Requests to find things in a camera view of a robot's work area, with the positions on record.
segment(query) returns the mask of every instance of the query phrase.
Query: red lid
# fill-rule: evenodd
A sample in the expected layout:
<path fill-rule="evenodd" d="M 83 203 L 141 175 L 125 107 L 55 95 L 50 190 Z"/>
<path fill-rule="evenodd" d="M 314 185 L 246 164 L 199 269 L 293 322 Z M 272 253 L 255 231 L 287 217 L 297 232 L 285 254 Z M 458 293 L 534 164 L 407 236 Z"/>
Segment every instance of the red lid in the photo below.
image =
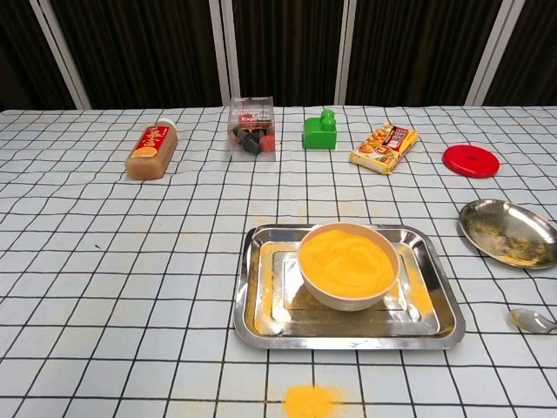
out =
<path fill-rule="evenodd" d="M 454 145 L 443 154 L 445 165 L 467 177 L 492 177 L 499 170 L 499 160 L 491 152 L 473 145 Z"/>

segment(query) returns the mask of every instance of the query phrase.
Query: plastic bottle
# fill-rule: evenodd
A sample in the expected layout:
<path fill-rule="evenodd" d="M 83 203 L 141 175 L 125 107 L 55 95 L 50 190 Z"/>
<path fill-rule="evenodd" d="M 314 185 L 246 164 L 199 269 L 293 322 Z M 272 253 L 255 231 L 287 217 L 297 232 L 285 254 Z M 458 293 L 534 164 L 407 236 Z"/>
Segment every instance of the plastic bottle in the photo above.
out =
<path fill-rule="evenodd" d="M 149 126 L 125 160 L 125 170 L 135 180 L 153 180 L 164 176 L 178 145 L 176 125 L 161 118 Z"/>

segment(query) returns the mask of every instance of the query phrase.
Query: red label on box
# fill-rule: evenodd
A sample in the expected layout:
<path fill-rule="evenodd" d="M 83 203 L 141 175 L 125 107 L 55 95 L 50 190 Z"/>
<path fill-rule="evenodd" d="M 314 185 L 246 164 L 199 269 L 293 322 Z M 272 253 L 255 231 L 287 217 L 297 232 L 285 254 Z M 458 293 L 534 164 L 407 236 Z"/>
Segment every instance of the red label on box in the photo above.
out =
<path fill-rule="evenodd" d="M 395 151 L 398 151 L 400 146 L 402 145 L 402 141 L 404 141 L 404 138 L 406 138 L 406 135 L 408 135 L 407 129 L 394 126 L 393 130 L 390 132 L 383 145 L 386 145 L 390 148 L 393 148 Z"/>
<path fill-rule="evenodd" d="M 137 157 L 154 157 L 157 155 L 158 149 L 163 144 L 164 138 L 168 133 L 167 126 L 149 126 L 131 154 L 132 158 Z"/>
<path fill-rule="evenodd" d="M 242 113 L 242 114 L 238 115 L 238 122 L 240 124 L 246 123 L 246 122 L 256 122 L 257 120 L 258 119 L 254 118 L 251 113 Z"/>

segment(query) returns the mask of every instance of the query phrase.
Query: yellow snack package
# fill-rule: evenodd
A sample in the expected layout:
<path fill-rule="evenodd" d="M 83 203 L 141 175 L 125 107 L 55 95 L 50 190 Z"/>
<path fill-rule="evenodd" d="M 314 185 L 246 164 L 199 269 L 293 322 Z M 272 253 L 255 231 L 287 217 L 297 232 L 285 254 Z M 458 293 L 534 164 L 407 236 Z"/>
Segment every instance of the yellow snack package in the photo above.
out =
<path fill-rule="evenodd" d="M 418 133 L 412 129 L 384 123 L 350 153 L 350 162 L 381 174 L 391 174 L 418 138 Z"/>

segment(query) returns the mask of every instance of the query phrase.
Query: orange powder pile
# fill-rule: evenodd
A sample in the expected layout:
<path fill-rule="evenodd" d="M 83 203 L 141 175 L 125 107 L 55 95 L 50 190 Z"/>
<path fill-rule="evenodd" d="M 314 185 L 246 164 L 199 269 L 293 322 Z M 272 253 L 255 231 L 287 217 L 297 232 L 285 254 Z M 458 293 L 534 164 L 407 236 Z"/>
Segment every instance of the orange powder pile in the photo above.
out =
<path fill-rule="evenodd" d="M 339 394 L 319 386 L 292 386 L 286 391 L 283 409 L 288 418 L 334 418 Z"/>
<path fill-rule="evenodd" d="M 393 265 L 368 238 L 333 229 L 315 235 L 299 250 L 305 276 L 325 292 L 343 298 L 365 298 L 393 282 Z"/>

